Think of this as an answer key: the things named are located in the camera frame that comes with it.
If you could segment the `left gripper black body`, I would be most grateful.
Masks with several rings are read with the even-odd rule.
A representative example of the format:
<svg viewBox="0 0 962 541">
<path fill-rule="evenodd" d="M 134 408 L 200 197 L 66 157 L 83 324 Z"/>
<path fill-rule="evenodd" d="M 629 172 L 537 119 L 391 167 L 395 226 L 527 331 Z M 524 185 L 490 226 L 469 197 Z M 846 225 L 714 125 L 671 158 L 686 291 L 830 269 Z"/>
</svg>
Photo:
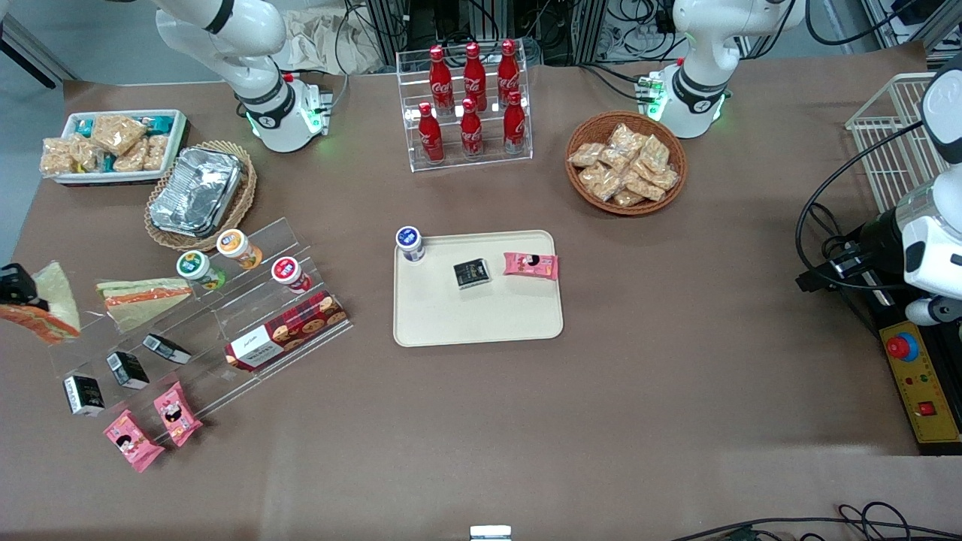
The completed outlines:
<svg viewBox="0 0 962 541">
<path fill-rule="evenodd" d="M 907 288 L 903 277 L 903 233 L 897 211 L 889 209 L 849 233 L 861 264 L 852 287 L 856 290 L 892 291 Z"/>
</svg>

